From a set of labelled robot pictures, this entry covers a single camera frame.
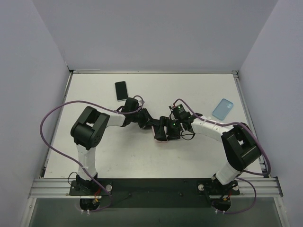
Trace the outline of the light blue phone case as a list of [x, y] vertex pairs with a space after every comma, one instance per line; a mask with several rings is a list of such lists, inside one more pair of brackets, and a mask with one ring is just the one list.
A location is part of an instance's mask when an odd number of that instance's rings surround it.
[[222, 121], [226, 118], [230, 110], [233, 108], [233, 103], [223, 98], [212, 112], [212, 116]]

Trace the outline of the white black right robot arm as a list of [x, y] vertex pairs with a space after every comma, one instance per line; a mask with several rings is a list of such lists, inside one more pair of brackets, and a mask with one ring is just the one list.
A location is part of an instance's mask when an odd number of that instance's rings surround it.
[[229, 185], [261, 156], [260, 148], [244, 124], [221, 124], [198, 113], [187, 112], [183, 105], [171, 106], [170, 116], [160, 117], [152, 125], [157, 141], [178, 140], [184, 131], [204, 135], [222, 143], [226, 164], [212, 177], [216, 183]]

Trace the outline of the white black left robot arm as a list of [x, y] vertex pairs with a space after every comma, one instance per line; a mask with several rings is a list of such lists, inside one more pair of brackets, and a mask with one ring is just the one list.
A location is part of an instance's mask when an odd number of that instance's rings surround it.
[[76, 183], [85, 194], [90, 195], [97, 190], [97, 182], [93, 180], [98, 178], [95, 167], [96, 146], [107, 127], [125, 127], [134, 122], [141, 129], [152, 129], [157, 141], [167, 141], [165, 121], [153, 119], [147, 109], [139, 105], [137, 99], [127, 98], [120, 109], [122, 114], [102, 113], [87, 106], [71, 129], [71, 136], [78, 151], [78, 161], [82, 164], [76, 175]]

